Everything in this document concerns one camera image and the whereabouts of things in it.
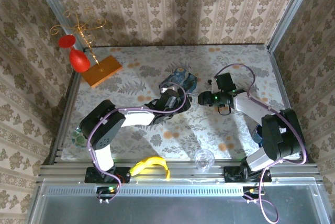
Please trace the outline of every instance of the gold candle holder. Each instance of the gold candle holder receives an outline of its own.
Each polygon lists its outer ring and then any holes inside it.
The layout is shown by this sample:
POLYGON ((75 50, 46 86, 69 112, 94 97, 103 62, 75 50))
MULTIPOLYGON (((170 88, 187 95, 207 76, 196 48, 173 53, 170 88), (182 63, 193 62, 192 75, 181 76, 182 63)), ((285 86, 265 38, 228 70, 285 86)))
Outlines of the gold candle holder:
POLYGON ((92 50, 92 36, 91 35, 86 35, 84 32, 89 31, 89 30, 96 30, 102 28, 106 23, 106 19, 97 19, 95 20, 95 24, 97 26, 95 27, 88 27, 88 23, 92 20, 94 14, 93 14, 94 9, 92 7, 88 7, 84 9, 84 13, 89 15, 88 21, 85 23, 81 23, 79 20, 78 13, 76 11, 72 10, 67 10, 64 12, 64 16, 66 18, 69 18, 70 16, 75 16, 76 19, 76 25, 73 27, 67 27, 67 26, 62 26, 60 24, 57 24, 53 26, 50 29, 50 33, 52 35, 57 35, 59 33, 60 28, 66 28, 66 29, 71 29, 73 31, 72 35, 75 33, 78 33, 81 38, 84 40, 85 44, 88 47, 88 50, 90 51, 94 61, 96 62, 96 65, 90 67, 87 71, 81 73, 82 77, 88 82, 88 84, 91 87, 95 87, 99 83, 103 82, 110 76, 112 76, 114 73, 122 69, 121 64, 113 57, 113 56, 108 56, 101 62, 98 61, 96 55, 93 53, 92 50))

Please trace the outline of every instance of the plastic banana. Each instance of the plastic banana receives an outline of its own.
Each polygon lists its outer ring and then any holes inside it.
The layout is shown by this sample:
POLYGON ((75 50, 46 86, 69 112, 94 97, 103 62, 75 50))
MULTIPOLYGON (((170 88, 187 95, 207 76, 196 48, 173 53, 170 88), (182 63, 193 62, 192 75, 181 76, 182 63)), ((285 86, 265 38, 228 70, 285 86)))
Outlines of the plastic banana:
POLYGON ((150 167, 152 165, 161 165, 162 167, 164 167, 165 170, 166 170, 165 178, 167 180, 170 179, 170 170, 169 170, 168 166, 166 165, 166 161, 165 161, 164 158, 159 157, 159 156, 153 156, 153 157, 145 158, 144 160, 138 162, 135 166, 133 166, 129 170, 129 173, 130 173, 131 176, 135 176, 135 175, 139 174, 145 168, 150 167))

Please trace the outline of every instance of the table surface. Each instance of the table surface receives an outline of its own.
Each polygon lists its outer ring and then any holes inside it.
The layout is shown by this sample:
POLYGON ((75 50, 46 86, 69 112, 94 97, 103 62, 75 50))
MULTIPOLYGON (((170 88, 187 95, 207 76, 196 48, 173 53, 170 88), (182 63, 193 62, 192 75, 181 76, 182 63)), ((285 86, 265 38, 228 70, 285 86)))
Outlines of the table surface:
MULTIPOLYGON (((178 67, 198 77, 191 108, 159 125, 121 128, 111 143, 114 159, 152 155, 192 159, 200 148, 209 149, 216 159, 241 159, 255 152, 258 145, 250 135, 255 121, 234 110, 229 116, 221 116, 217 108, 197 104, 197 96, 210 90, 207 80, 227 64, 249 66, 256 74, 251 94, 273 107, 284 108, 270 56, 263 45, 95 48, 94 53, 100 60, 113 55, 123 69, 95 88, 82 80, 63 142, 62 159, 89 158, 85 143, 77 141, 73 132, 101 101, 110 99, 117 107, 141 106, 160 97, 158 85, 178 67)), ((252 82, 252 75, 243 67, 226 71, 237 87, 247 88, 252 82)))

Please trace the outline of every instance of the wooden block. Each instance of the wooden block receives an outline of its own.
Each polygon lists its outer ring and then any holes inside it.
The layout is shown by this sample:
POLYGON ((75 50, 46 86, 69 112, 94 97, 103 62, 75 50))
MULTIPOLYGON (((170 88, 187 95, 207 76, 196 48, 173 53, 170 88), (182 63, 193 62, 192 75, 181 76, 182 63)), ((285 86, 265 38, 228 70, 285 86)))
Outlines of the wooden block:
POLYGON ((96 64, 82 73, 82 77, 88 82, 91 87, 97 86, 114 73, 122 69, 122 65, 111 55, 99 62, 101 69, 96 64))

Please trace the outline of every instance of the damask wallpaper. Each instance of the damask wallpaper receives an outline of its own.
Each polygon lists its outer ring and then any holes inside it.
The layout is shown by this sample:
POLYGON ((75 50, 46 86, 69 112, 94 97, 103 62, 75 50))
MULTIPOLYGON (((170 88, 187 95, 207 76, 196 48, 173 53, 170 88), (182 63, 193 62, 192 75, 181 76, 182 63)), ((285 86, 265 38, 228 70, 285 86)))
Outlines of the damask wallpaper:
POLYGON ((46 0, 0 0, 0 223, 23 223, 72 73, 46 0))
POLYGON ((304 0, 275 56, 335 208, 335 0, 304 0))
POLYGON ((59 0, 106 18, 97 46, 266 43, 289 0, 59 0))

